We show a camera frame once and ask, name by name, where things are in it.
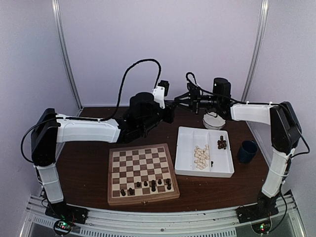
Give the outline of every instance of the wooden table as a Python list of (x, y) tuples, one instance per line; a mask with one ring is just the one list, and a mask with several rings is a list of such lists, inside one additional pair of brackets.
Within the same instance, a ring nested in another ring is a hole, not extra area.
[[(126, 108), (120, 108), (117, 117)], [(112, 108), (85, 108), (83, 117), (103, 118)], [(119, 211), (171, 212), (210, 210), (256, 202), (268, 174), (267, 164), (259, 151), (249, 164), (239, 163), (238, 149), (244, 140), (254, 140), (243, 121), (227, 121), (235, 173), (231, 178), (204, 178), (177, 175), (180, 197), (174, 200), (149, 203), (146, 206), (109, 206), (107, 203), (109, 149), (167, 143), (175, 163), (178, 127), (204, 128), (202, 115), (177, 108), (173, 124), (160, 123), (147, 138), (129, 144), (104, 142), (69, 142), (57, 162), (57, 169), (66, 202), (69, 204)]]

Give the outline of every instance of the chess piece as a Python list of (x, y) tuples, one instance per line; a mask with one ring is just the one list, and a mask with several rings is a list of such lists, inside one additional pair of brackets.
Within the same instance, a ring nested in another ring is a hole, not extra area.
[(134, 195), (134, 190), (132, 188), (128, 189), (129, 194)]
[(125, 195), (126, 195), (124, 189), (121, 189), (120, 194), (122, 194), (122, 196), (125, 196)]

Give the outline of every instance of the chessboard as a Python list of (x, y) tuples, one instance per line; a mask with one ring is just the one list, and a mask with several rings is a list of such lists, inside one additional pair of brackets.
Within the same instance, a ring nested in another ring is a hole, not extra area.
[(167, 144), (110, 149), (109, 205), (147, 204), (179, 196)]

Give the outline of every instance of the white bowl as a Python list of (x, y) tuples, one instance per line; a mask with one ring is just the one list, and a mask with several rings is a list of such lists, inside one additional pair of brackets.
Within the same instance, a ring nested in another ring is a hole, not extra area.
[(210, 112), (203, 116), (203, 124), (207, 129), (221, 130), (225, 126), (225, 122), (220, 116), (216, 116), (215, 112)]

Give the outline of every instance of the white backdrop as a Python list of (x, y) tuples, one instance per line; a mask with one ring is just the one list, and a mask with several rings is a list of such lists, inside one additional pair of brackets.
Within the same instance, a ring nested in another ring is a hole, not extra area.
[[(46, 108), (75, 115), (51, 1), (0, 0), (0, 236), (19, 236), (19, 222), (40, 184), (20, 153), (27, 129)], [(24, 151), (31, 154), (30, 136)]]
[[(315, 236), (316, 220), (316, 2), (270, 1), (266, 33), (248, 97), (253, 102), (290, 101), (311, 154), (298, 156), (291, 165), (284, 191), (291, 189), (307, 234)], [(253, 123), (268, 160), (272, 157), (270, 128)], [(297, 153), (305, 151), (302, 140)]]
[[(139, 59), (155, 58), (169, 99), (186, 92), (185, 74), (212, 89), (215, 77), (232, 83), (240, 99), (251, 61), (261, 1), (229, 0), (62, 0), (66, 45), (84, 106), (114, 105), (121, 78)], [(154, 63), (128, 74), (122, 105), (151, 91)]]

